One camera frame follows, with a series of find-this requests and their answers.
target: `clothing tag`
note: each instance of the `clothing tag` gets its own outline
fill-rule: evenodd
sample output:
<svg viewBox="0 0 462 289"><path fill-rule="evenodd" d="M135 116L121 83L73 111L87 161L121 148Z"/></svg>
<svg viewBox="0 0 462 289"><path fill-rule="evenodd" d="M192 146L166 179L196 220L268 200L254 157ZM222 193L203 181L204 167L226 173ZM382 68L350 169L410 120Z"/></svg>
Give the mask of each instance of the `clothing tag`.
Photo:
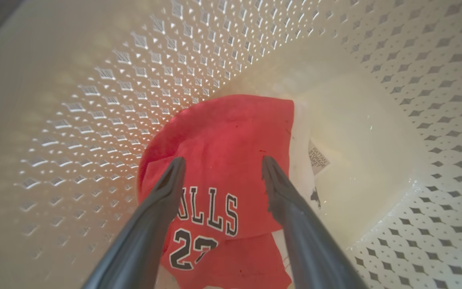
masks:
<svg viewBox="0 0 462 289"><path fill-rule="evenodd" d="M308 154L310 155L311 168L313 169L313 175L317 175L328 165L330 161L318 150L318 148L310 141L310 147L308 149Z"/></svg>

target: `white tag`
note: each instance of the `white tag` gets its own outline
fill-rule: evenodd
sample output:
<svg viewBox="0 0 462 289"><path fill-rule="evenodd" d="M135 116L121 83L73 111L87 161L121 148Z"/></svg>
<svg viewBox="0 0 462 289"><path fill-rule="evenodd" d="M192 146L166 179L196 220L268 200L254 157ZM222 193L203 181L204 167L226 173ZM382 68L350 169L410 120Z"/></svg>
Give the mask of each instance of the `white tag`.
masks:
<svg viewBox="0 0 462 289"><path fill-rule="evenodd" d="M330 165L330 161L318 150L312 141L310 141L308 155L310 155L311 168L315 176Z"/></svg>

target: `red jersey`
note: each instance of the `red jersey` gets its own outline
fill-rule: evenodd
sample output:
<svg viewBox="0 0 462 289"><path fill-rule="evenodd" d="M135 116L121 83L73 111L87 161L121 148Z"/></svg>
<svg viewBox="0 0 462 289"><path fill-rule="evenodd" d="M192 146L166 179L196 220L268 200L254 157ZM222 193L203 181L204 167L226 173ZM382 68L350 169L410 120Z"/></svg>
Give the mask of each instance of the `red jersey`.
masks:
<svg viewBox="0 0 462 289"><path fill-rule="evenodd" d="M288 175L291 100L233 95L182 110L151 141L138 174L143 201L175 157L186 161L183 197L161 264L181 289L286 289L291 279L272 237L264 155Z"/></svg>

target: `white laundry basket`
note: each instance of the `white laundry basket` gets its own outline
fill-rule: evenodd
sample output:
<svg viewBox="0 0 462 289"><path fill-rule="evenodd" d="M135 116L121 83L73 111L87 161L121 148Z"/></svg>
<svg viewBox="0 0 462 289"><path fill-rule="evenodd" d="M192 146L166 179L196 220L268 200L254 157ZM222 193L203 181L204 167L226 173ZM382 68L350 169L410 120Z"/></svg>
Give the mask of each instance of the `white laundry basket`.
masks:
<svg viewBox="0 0 462 289"><path fill-rule="evenodd" d="M370 287L462 288L462 0L24 2L0 29L0 288L80 287L154 134L232 93L307 104L314 209Z"/></svg>

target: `black lettering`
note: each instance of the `black lettering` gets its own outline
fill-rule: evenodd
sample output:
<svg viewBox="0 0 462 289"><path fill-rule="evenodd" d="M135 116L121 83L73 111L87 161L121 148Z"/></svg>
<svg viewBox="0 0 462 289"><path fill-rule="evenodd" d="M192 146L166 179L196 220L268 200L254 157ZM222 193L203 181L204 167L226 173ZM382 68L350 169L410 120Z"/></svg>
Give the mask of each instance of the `black lettering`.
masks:
<svg viewBox="0 0 462 289"><path fill-rule="evenodd" d="M194 241L194 251L201 252L201 254L196 259L196 264L200 262L204 254L206 254L209 250L217 247L218 244L219 242L217 242L217 240L215 240L214 238L198 236ZM209 250L203 252L203 248L208 248Z"/></svg>
<svg viewBox="0 0 462 289"><path fill-rule="evenodd" d="M233 229L231 229L231 222L226 220L226 235L236 236L238 234L238 198L232 194L226 196L226 214L230 218L233 218Z"/></svg>
<svg viewBox="0 0 462 289"><path fill-rule="evenodd" d="M174 233L174 242L181 243L181 240L185 241L185 245L176 251L172 252L170 257L170 265L172 268L180 269L180 270L192 270L194 267L192 266L192 262L183 261L180 263L180 260L186 258L190 255L190 243L191 243L191 234L189 231L184 229L178 229L176 233Z"/></svg>
<svg viewBox="0 0 462 289"><path fill-rule="evenodd" d="M188 220L188 209L186 207L186 188L183 188L183 194L181 195L181 204L178 209L178 218L183 221L183 220Z"/></svg>
<svg viewBox="0 0 462 289"><path fill-rule="evenodd" d="M190 187L190 196L192 202L192 222L199 225L204 225L204 212L199 212L199 215L196 217L196 195L197 187Z"/></svg>
<svg viewBox="0 0 462 289"><path fill-rule="evenodd" d="M208 216L208 226L212 227L213 229L219 230L222 232L222 217L218 216L217 221L215 221L215 197L217 195L216 188L210 188L208 190L209 193L209 216Z"/></svg>

